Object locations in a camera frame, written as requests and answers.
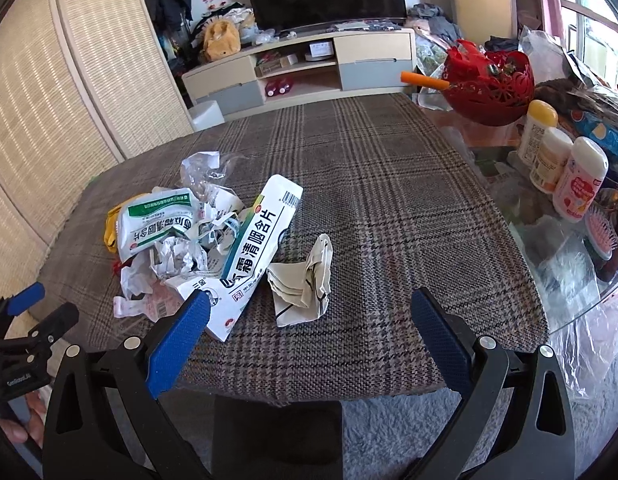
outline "gray drawer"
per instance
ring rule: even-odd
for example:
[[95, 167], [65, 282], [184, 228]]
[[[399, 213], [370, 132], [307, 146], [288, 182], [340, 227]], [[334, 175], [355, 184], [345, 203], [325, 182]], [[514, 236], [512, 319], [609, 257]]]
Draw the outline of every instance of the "gray drawer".
[[413, 71], [410, 59], [383, 59], [356, 61], [340, 65], [340, 80], [343, 90], [407, 86], [400, 82], [400, 72]]
[[196, 99], [196, 104], [205, 101], [216, 101], [224, 116], [234, 112], [240, 112], [247, 108], [254, 108], [265, 104], [265, 96], [257, 81], [238, 84], [211, 92], [211, 94]]

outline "brown checkered cloth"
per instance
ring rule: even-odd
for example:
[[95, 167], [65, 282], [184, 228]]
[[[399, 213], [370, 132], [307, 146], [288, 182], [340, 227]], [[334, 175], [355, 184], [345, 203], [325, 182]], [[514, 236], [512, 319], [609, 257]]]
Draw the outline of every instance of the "brown checkered cloth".
[[[112, 314], [121, 293], [102, 243], [107, 211], [153, 186], [177, 187], [180, 161], [220, 150], [249, 157], [228, 185], [251, 203], [275, 173], [305, 190], [275, 261], [303, 261], [333, 242], [329, 309], [277, 328], [261, 280], [225, 343], [203, 335], [179, 384], [270, 402], [422, 393], [441, 375], [411, 321], [413, 288], [477, 334], [532, 351], [547, 339], [534, 281], [470, 168], [402, 94], [285, 108], [173, 140], [89, 184], [40, 272], [40, 318], [64, 301], [81, 311], [67, 340], [89, 349], [143, 335], [144, 317]], [[132, 323], [132, 328], [125, 330]]]

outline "red basket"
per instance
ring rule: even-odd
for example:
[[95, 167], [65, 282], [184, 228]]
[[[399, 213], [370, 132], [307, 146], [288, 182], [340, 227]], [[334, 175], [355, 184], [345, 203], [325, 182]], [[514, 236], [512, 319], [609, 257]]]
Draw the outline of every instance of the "red basket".
[[[486, 126], [505, 126], [521, 118], [534, 98], [534, 73], [522, 52], [480, 53], [459, 40], [467, 52], [449, 49], [442, 79], [451, 83], [445, 99], [460, 115]], [[500, 74], [489, 74], [494, 64]]]

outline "cabinet drawer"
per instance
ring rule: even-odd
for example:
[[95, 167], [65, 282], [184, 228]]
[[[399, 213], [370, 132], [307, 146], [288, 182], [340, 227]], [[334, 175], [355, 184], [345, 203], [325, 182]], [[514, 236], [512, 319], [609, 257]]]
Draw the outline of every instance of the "cabinet drawer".
[[400, 82], [400, 72], [411, 72], [411, 60], [358, 61], [340, 65], [343, 90], [407, 86]]
[[249, 81], [256, 81], [256, 72], [253, 70], [251, 56], [232, 59], [218, 66], [182, 76], [182, 82], [193, 102], [211, 94], [211, 92]]
[[196, 104], [215, 101], [224, 116], [265, 104], [265, 96], [257, 81], [237, 84], [196, 99]]
[[338, 63], [371, 59], [411, 59], [411, 35], [403, 32], [333, 38]]

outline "human hand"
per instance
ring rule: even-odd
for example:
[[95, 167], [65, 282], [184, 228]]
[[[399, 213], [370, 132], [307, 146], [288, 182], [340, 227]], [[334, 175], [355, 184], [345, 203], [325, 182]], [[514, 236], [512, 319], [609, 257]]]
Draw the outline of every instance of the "human hand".
[[30, 392], [25, 395], [27, 406], [30, 409], [30, 421], [27, 424], [27, 430], [17, 422], [0, 418], [0, 427], [3, 428], [4, 434], [12, 444], [23, 444], [29, 436], [42, 447], [42, 439], [45, 433], [45, 425], [42, 417], [47, 413], [45, 404], [40, 400], [38, 392]]

